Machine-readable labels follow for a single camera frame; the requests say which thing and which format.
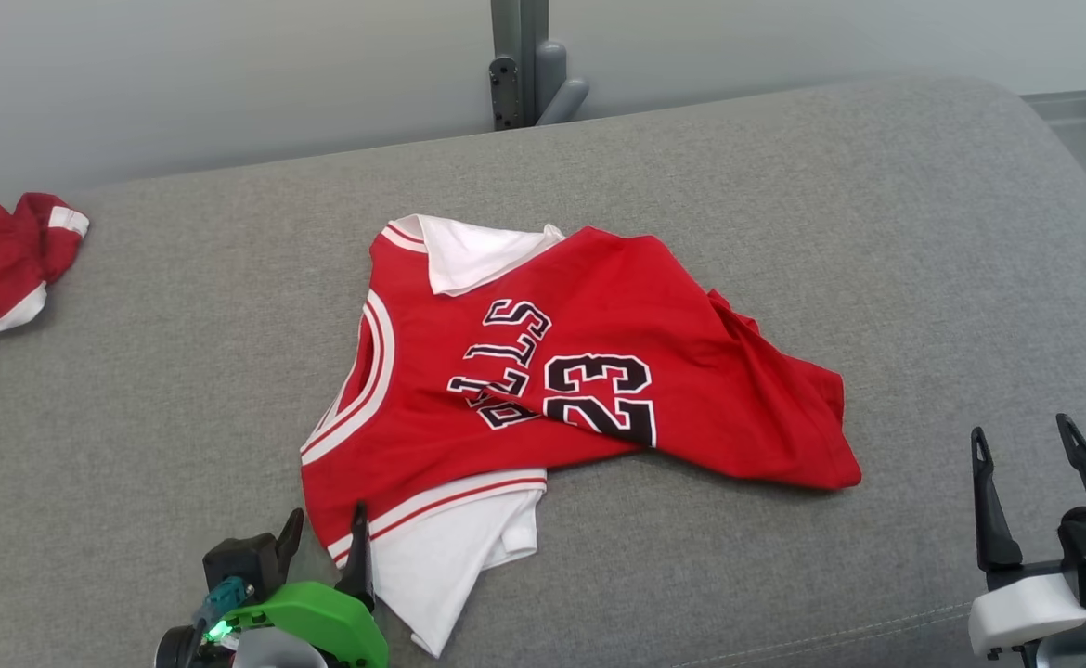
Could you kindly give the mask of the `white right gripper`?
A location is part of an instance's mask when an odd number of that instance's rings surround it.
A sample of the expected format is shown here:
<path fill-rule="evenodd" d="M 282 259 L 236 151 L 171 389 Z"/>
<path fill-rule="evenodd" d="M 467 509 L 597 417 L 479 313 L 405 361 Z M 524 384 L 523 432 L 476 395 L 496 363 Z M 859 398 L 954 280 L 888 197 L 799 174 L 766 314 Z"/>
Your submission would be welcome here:
<path fill-rule="evenodd" d="M 1055 423 L 1086 494 L 1086 437 L 1068 414 L 1057 414 Z M 989 591 L 973 600 L 968 617 L 972 651 L 988 660 L 1009 654 L 1021 660 L 1086 660 L 1086 597 L 1059 560 L 1023 565 L 994 486 L 984 429 L 972 428 L 970 440 L 977 567 L 1015 568 L 986 574 Z"/>

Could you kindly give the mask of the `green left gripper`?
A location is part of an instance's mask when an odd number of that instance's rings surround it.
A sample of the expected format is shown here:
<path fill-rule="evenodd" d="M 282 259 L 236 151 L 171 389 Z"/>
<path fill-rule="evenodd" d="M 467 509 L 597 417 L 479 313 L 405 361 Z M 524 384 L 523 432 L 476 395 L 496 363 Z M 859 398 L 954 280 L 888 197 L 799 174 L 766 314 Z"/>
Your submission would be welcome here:
<path fill-rule="evenodd" d="M 257 627 L 276 627 L 330 656 L 332 668 L 389 668 L 389 643 L 372 617 L 376 593 L 368 505 L 359 500 L 354 507 L 338 589 L 318 581 L 285 584 L 300 549 L 304 524 L 304 511 L 294 508 L 276 538 L 277 592 L 263 603 L 226 613 L 222 621 L 242 633 Z"/>

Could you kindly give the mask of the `red basketball jersey number 23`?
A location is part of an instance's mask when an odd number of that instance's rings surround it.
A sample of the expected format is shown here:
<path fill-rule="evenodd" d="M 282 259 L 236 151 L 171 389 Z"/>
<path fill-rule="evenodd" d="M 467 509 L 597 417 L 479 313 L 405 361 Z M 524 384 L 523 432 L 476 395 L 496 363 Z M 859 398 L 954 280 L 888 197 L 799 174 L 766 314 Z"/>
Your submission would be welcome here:
<path fill-rule="evenodd" d="M 657 237 L 412 214 L 369 259 L 303 495 L 336 565 L 365 505 L 377 597 L 435 659 L 480 574 L 536 553 L 552 469 L 657 451 L 743 481 L 861 481 L 843 378 L 773 346 Z"/>

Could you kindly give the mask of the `grey metal partition post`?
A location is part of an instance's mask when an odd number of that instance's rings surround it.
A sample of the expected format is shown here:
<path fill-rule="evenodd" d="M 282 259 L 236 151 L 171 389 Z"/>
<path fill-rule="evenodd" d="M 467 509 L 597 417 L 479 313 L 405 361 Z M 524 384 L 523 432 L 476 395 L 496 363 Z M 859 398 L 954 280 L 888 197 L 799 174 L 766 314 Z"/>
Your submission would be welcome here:
<path fill-rule="evenodd" d="M 550 0 L 489 0 L 495 58 L 488 65 L 493 130 L 571 122 L 590 85 L 568 73 L 568 51 L 550 38 Z"/>

